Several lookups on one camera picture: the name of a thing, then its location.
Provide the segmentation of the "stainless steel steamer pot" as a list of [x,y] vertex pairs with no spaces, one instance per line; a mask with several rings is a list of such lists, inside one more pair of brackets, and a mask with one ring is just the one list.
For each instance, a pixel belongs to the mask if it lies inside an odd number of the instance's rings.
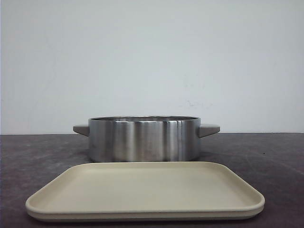
[[73,131],[88,137],[94,162],[174,162],[198,157],[201,138],[220,126],[191,116],[113,116],[90,118]]

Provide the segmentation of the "cream rectangular plastic tray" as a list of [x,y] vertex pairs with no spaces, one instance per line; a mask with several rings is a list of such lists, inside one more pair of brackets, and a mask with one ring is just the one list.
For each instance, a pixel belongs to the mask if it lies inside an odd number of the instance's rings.
[[232,170],[206,161],[80,164],[25,203],[49,222],[248,219],[264,205]]

